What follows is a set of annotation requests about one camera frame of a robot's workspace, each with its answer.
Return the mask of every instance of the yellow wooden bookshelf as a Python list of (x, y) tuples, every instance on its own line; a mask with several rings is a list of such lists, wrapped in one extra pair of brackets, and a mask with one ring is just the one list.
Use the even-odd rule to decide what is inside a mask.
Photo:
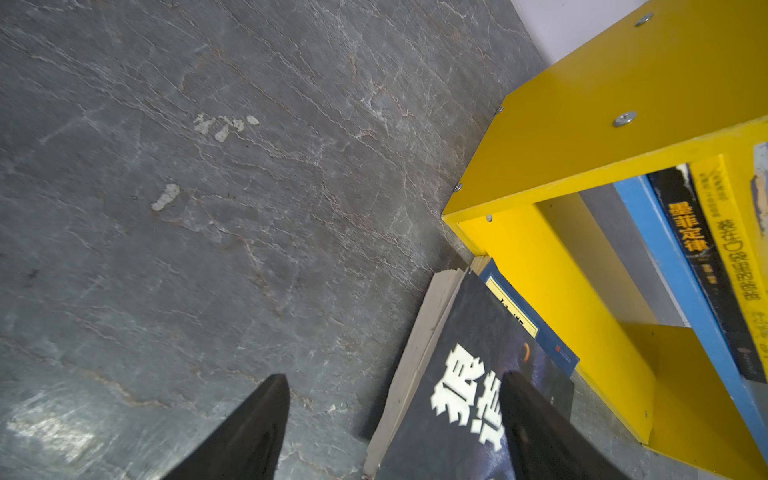
[(639, 442), (729, 478), (768, 478), (765, 422), (733, 397), (703, 327), (633, 324), (606, 307), (590, 272), (609, 286), (627, 272), (578, 192), (720, 158), (765, 268), (750, 182), (768, 141), (766, 18), (757, 0), (644, 4), (507, 96), (443, 212), (580, 356)]

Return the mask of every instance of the metal screw head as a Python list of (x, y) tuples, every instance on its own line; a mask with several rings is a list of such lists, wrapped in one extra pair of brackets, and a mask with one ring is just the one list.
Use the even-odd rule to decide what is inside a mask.
[(654, 16), (653, 13), (649, 13), (648, 15), (644, 15), (643, 18), (641, 18), (640, 20), (638, 20), (637, 22), (634, 23), (634, 26), (641, 27), (641, 26), (647, 24), (648, 20), (650, 20), (650, 18), (653, 17), (653, 16)]
[(614, 120), (614, 127), (623, 127), (624, 125), (631, 123), (635, 118), (637, 118), (637, 112), (628, 111), (627, 113), (616, 117), (616, 120)]

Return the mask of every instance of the white stain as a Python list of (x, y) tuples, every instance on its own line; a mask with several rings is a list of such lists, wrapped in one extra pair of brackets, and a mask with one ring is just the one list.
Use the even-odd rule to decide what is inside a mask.
[(242, 120), (237, 120), (236, 118), (230, 120), (228, 117), (219, 117), (219, 119), (230, 127), (235, 128), (237, 131), (243, 131), (245, 129), (245, 122)]
[(219, 130), (219, 132), (218, 132), (217, 134), (215, 134), (215, 135), (214, 135), (214, 138), (215, 138), (215, 139), (216, 139), (216, 140), (217, 140), (219, 143), (221, 143), (221, 144), (222, 144), (222, 143), (224, 143), (224, 141), (227, 139), (227, 137), (229, 136), (229, 134), (230, 134), (230, 126), (229, 126), (229, 124), (227, 124), (227, 125), (224, 125), (224, 128), (222, 128), (221, 130)]
[(152, 210), (156, 212), (163, 210), (166, 205), (174, 201), (174, 198), (179, 196), (179, 193), (181, 193), (181, 188), (179, 188), (178, 185), (176, 184), (166, 185), (165, 191), (163, 192), (163, 194), (160, 195), (160, 198), (158, 198), (155, 203), (152, 204)]
[(677, 165), (675, 168), (677, 169), (677, 171), (679, 171), (683, 175), (683, 179), (685, 180), (685, 187), (688, 190), (693, 191), (690, 183), (690, 170), (688, 170), (688, 164), (680, 164), (680, 165)]
[(199, 131), (203, 135), (208, 135), (208, 130), (210, 129), (210, 126), (214, 124), (216, 121), (215, 118), (209, 118), (208, 120), (205, 119), (205, 115), (198, 114), (195, 119), (195, 131)]
[(76, 460), (85, 452), (95, 435), (86, 429), (87, 423), (77, 417), (77, 409), (61, 415), (55, 411), (56, 408), (49, 408), (56, 405), (30, 405), (40, 398), (36, 396), (14, 407), (12, 417), (5, 427), (18, 437), (35, 440), (44, 449), (61, 453), (67, 462)]

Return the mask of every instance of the blue book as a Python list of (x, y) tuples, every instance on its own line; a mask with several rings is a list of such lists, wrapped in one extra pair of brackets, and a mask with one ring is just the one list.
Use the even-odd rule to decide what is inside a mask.
[(570, 376), (579, 358), (560, 339), (557, 333), (547, 325), (530, 303), (518, 293), (517, 290), (498, 271), (496, 262), (492, 258), (485, 257), (477, 263), (473, 262), (473, 270), (480, 270), (480, 280), (491, 290), (507, 310), (520, 322), (525, 330), (536, 339), (536, 343), (543, 349), (560, 369)]

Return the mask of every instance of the gray stone floor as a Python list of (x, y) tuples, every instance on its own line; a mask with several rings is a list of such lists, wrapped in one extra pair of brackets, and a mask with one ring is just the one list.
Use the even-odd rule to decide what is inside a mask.
[(646, 450), (621, 424), (589, 385), (574, 373), (576, 392), (571, 423), (606, 458), (633, 480), (665, 478), (695, 480), (698, 470), (676, 460)]
[(451, 187), (544, 67), (509, 1), (0, 12), (0, 476), (158, 478), (285, 372), (279, 478), (359, 478), (430, 276), (469, 259)]

